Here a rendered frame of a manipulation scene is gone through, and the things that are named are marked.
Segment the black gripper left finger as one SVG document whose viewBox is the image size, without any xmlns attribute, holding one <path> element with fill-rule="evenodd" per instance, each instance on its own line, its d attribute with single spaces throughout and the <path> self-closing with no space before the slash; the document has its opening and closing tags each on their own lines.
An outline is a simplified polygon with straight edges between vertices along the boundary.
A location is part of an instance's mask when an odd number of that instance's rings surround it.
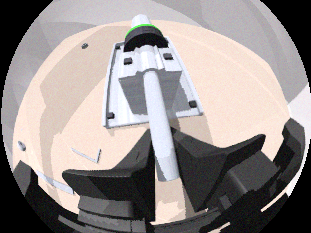
<svg viewBox="0 0 311 233">
<path fill-rule="evenodd" d="M 150 128 L 115 167 L 103 171 L 69 168 L 61 176 L 79 196 L 134 201 L 149 223 L 156 221 L 156 161 Z"/>
</svg>

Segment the white housing block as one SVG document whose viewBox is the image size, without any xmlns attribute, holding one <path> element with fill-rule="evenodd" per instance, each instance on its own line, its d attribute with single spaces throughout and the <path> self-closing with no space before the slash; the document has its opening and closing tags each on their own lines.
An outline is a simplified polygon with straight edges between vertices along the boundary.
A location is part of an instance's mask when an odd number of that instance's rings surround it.
<svg viewBox="0 0 311 233">
<path fill-rule="evenodd" d="M 113 44 L 105 78 L 101 127 L 149 123 L 143 82 L 148 69 L 159 73 L 168 120 L 202 116 L 202 102 L 191 75 L 171 39 L 164 39 L 168 48 L 142 45 L 124 53 L 124 41 Z"/>
</svg>

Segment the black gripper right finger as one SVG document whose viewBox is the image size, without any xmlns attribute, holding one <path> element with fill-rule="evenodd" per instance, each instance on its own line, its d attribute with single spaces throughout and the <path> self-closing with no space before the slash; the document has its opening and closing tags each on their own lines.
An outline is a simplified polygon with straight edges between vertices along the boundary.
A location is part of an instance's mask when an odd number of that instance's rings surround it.
<svg viewBox="0 0 311 233">
<path fill-rule="evenodd" d="M 174 149 L 178 160 L 179 177 L 184 184 L 188 200 L 194 211 L 207 209 L 207 201 L 222 183 L 228 169 L 262 149 L 266 135 L 251 137 L 231 147 L 215 147 L 196 137 L 171 128 Z"/>
</svg>

